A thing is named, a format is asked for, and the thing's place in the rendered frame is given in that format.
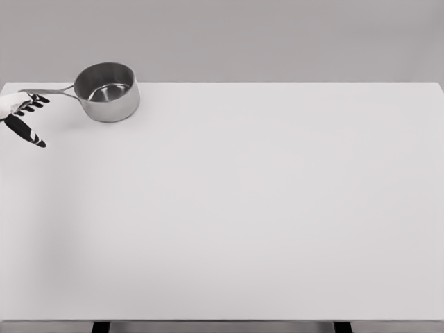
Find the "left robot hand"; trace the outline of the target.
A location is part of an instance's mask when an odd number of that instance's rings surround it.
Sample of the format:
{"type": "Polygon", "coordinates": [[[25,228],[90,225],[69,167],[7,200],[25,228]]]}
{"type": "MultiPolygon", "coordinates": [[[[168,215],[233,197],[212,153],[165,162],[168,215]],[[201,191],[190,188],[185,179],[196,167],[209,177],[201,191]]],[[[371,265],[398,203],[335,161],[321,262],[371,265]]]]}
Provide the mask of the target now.
{"type": "Polygon", "coordinates": [[[28,92],[15,92],[0,96],[0,123],[5,123],[11,131],[25,141],[45,148],[44,140],[22,121],[21,117],[26,112],[34,112],[36,108],[43,108],[44,104],[49,102],[50,100],[39,94],[29,94],[28,92]]]}

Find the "steel saucepan with long handle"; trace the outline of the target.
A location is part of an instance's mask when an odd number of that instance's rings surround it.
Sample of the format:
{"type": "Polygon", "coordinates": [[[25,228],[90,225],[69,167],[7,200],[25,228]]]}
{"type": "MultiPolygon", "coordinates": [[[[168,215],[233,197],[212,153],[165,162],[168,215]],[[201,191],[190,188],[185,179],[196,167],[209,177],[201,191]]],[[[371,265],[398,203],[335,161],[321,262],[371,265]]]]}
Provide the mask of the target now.
{"type": "Polygon", "coordinates": [[[61,94],[76,99],[90,119],[103,123],[114,123],[131,117],[141,99],[134,71],[118,62],[91,65],[82,70],[68,87],[27,88],[24,91],[40,96],[61,94]]]}

